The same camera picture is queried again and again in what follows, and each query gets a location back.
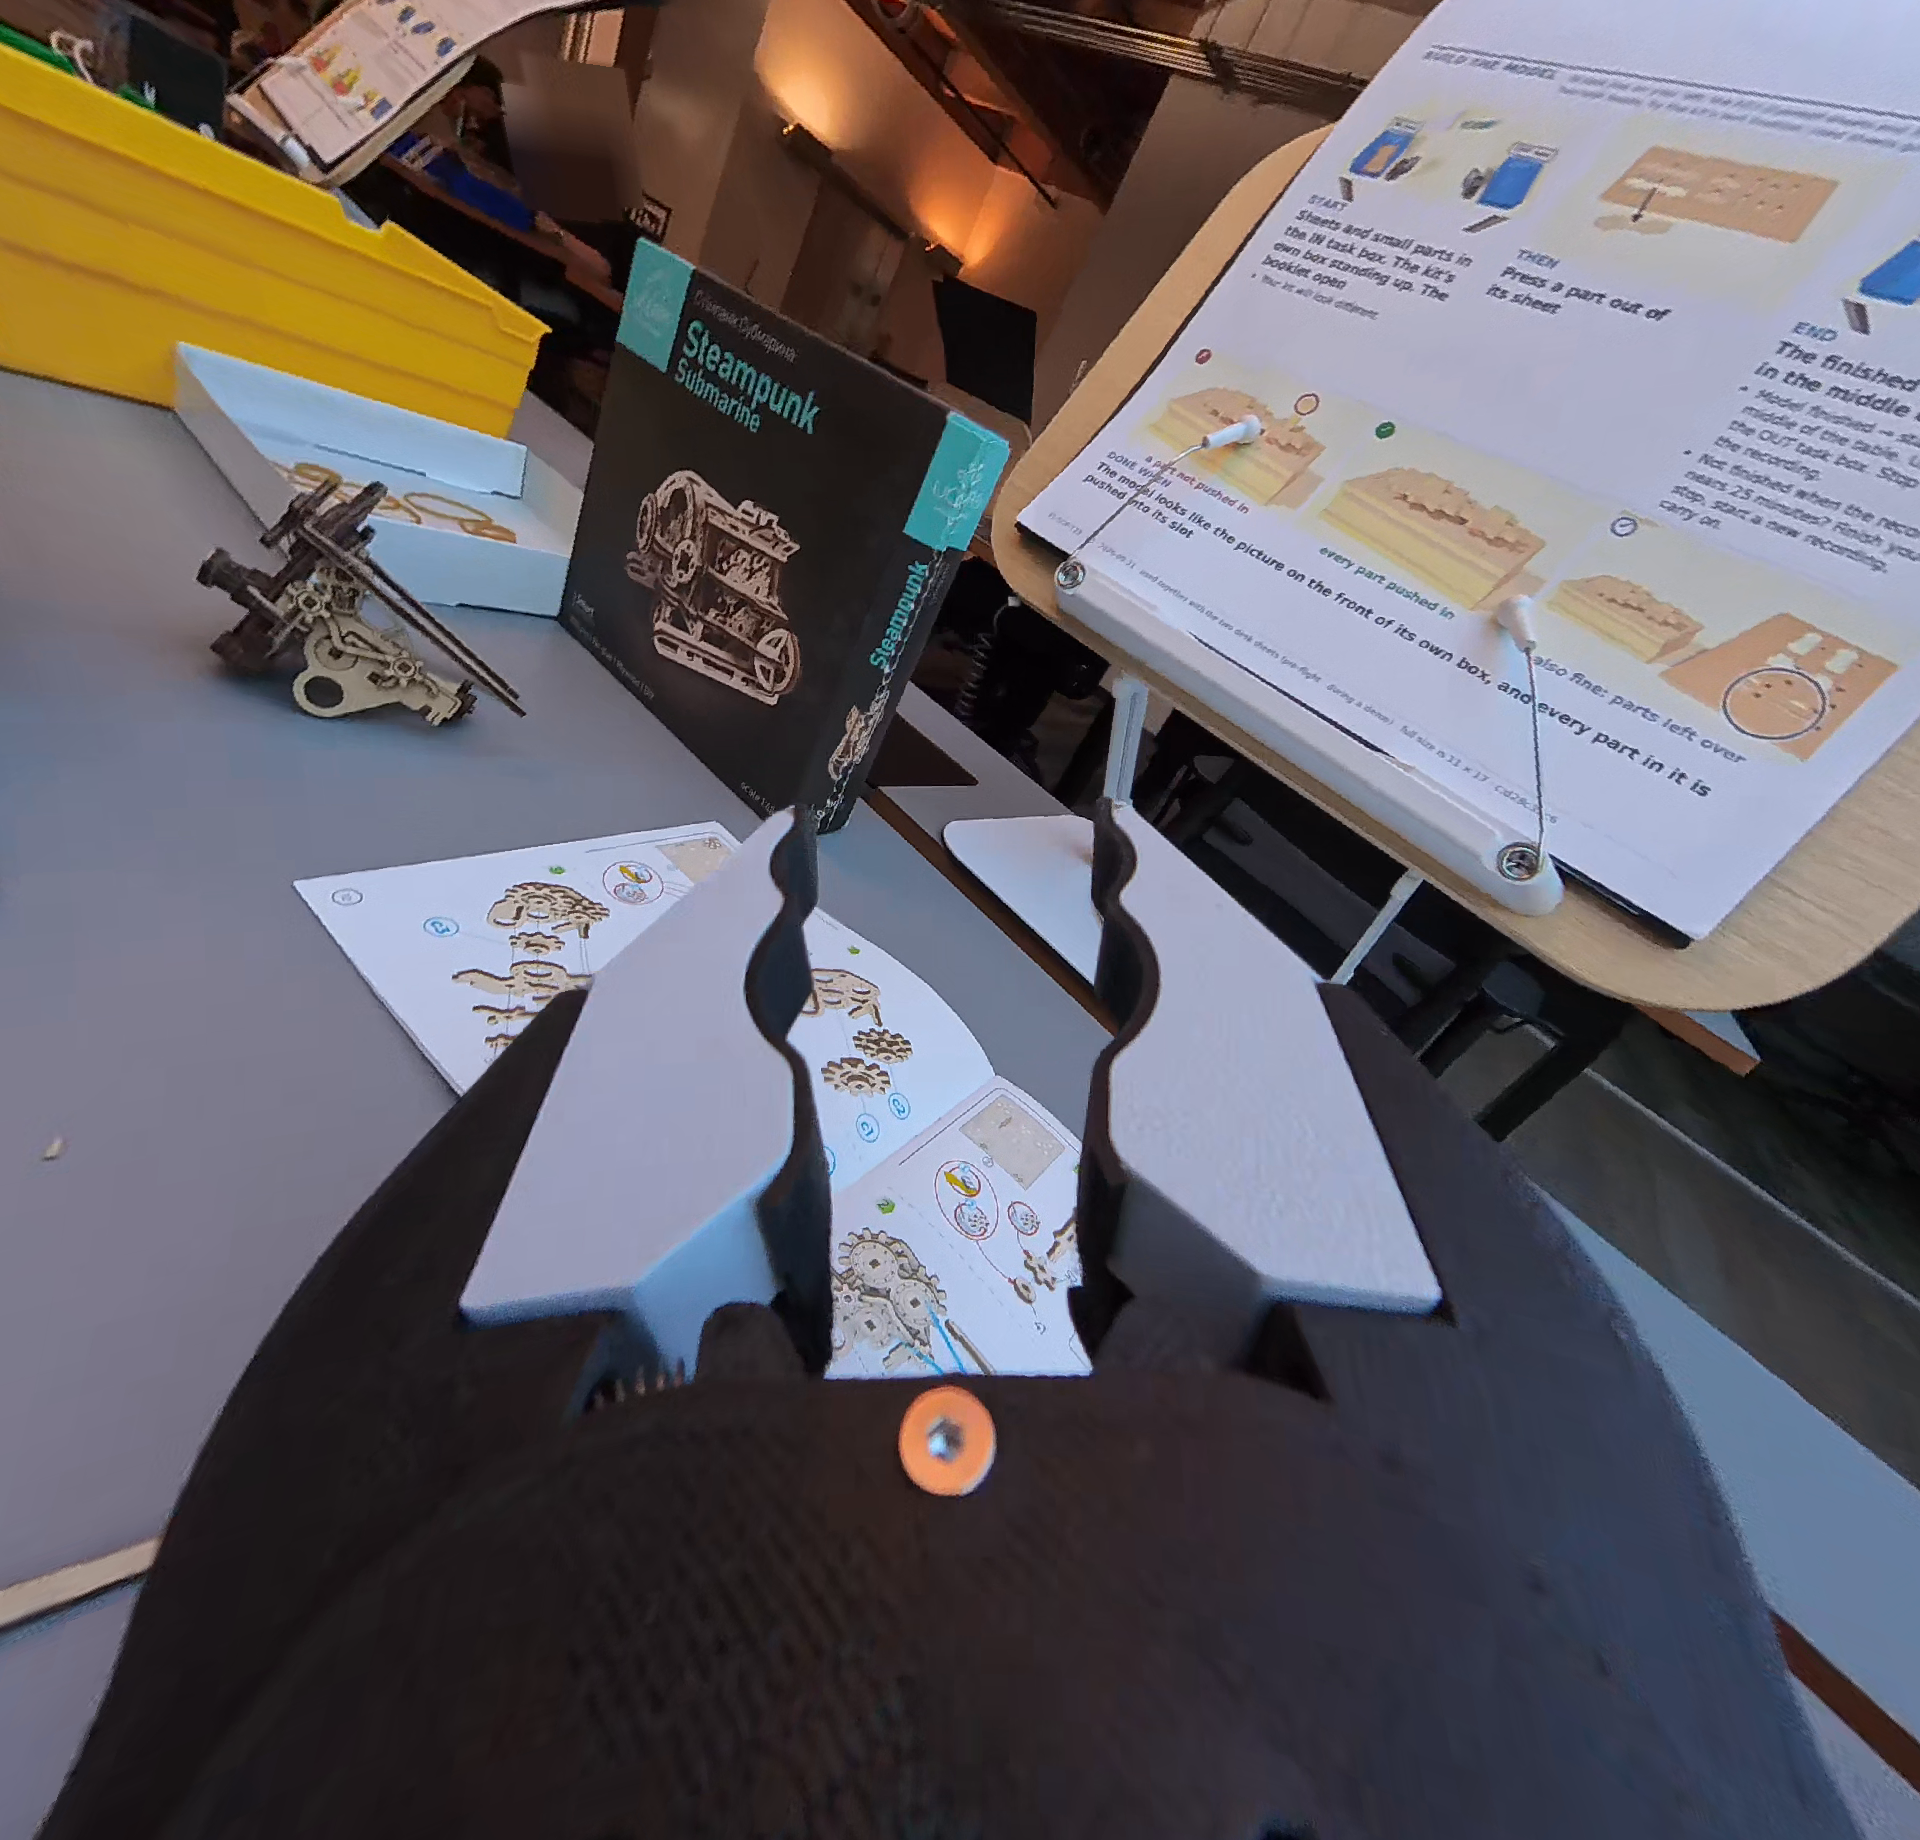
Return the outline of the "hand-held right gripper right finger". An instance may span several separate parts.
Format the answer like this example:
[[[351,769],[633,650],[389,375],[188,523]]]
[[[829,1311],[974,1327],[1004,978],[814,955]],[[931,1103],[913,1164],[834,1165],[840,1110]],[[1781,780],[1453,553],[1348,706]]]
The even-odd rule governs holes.
[[[1127,804],[1095,808],[1095,994],[1071,1318],[1146,1302],[1249,1364],[1295,1304],[1430,1315],[1443,1286],[1315,974]]]

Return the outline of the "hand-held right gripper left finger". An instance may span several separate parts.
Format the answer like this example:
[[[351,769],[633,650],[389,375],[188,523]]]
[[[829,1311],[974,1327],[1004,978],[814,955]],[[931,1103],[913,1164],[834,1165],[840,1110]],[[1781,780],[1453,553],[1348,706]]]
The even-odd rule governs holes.
[[[811,1374],[832,1350],[832,1188],[806,1065],[818,901],[806,813],[775,813],[601,968],[460,1308],[608,1311],[648,1364],[695,1368],[707,1318],[780,1306]]]

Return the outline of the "grey desk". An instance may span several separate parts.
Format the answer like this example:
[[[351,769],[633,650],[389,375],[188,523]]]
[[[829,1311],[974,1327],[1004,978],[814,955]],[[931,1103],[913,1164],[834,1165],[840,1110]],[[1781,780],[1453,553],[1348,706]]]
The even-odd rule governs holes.
[[[5,1591],[155,1537],[331,1239],[450,1091],[294,882],[751,812],[550,624],[454,625],[526,695],[445,730],[228,682],[196,571],[253,516],[171,412],[5,373]],[[1103,1033],[869,808],[827,909],[1075,1125]],[[1916,1734],[1916,1487],[1574,1227],[1682,1395],[1768,1596]]]

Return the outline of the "white instruction booklet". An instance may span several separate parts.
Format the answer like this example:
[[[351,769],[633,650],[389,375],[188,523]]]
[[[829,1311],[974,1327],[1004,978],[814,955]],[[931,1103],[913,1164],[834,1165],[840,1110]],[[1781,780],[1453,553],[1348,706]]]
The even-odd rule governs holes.
[[[454,1091],[712,872],[719,822],[300,880]],[[834,1188],[832,1377],[1078,1376],[1081,1140],[937,990],[826,911],[793,1030]]]

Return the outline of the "black puzzle kit box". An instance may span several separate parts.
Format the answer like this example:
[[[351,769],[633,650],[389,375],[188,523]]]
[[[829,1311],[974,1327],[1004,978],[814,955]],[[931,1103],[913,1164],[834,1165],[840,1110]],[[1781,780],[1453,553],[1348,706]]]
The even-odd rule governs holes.
[[[561,624],[756,813],[835,831],[1008,451],[638,239]]]

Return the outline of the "small wooden mechanical model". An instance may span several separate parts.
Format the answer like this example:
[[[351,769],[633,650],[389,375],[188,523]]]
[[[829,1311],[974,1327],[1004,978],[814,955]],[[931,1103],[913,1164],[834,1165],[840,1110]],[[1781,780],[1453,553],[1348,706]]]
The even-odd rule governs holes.
[[[380,481],[350,493],[323,475],[262,534],[279,557],[273,570],[212,550],[198,581],[240,608],[212,653],[249,677],[288,663],[291,700],[317,720],[396,705],[426,724],[454,724],[479,695],[521,717],[519,692],[371,555],[371,518],[385,494]]]

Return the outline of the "white cardboard box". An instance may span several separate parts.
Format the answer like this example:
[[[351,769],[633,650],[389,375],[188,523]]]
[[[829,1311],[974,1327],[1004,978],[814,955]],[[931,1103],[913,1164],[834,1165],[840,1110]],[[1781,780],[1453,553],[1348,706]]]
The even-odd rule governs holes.
[[[559,613],[584,493],[521,444],[188,343],[176,345],[173,412],[262,525],[299,494],[271,461],[488,507],[519,543],[376,515],[371,555],[426,605]]]

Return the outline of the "pile of tan rubber bands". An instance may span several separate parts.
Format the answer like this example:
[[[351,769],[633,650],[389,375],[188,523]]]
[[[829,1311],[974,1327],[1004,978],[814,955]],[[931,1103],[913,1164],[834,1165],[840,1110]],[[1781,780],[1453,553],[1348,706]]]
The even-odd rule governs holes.
[[[271,461],[271,466],[299,493],[325,489],[328,493],[350,496],[365,490],[367,487],[373,487],[373,481],[351,481],[317,461]],[[376,515],[414,527],[437,527],[472,537],[519,543],[519,534],[506,520],[498,518],[488,507],[441,493],[418,489],[396,493],[392,489],[385,489],[382,493],[382,502],[376,505]]]

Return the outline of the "printed instruction sheet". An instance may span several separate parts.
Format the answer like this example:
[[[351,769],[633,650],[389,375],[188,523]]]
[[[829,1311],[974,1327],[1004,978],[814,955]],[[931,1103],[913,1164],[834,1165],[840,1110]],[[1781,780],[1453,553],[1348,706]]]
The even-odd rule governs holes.
[[[1021,511],[1682,941],[1916,724],[1916,0],[1443,0]]]

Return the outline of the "stack of yellow plastic bins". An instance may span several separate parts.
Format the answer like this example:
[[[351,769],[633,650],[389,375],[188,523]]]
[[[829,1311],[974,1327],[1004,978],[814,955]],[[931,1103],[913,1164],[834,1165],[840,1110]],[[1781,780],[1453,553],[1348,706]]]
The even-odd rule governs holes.
[[[180,343],[510,430],[544,324],[396,224],[3,51],[3,365],[146,405]]]

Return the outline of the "white printed paper sheet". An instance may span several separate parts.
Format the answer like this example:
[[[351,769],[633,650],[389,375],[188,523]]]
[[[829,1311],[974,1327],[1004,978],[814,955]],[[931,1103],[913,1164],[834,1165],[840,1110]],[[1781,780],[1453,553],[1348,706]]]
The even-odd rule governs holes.
[[[498,35],[633,3],[350,0],[231,93],[228,112],[299,178],[339,185],[418,124]]]

